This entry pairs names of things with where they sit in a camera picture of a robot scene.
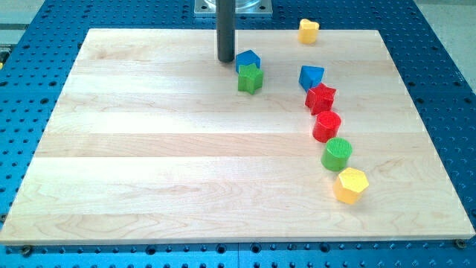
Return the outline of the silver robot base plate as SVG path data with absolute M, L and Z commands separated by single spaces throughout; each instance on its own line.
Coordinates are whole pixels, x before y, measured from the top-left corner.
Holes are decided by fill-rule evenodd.
M 215 17 L 216 0 L 193 0 L 195 17 Z M 244 17 L 272 17 L 272 0 L 236 0 L 235 13 Z

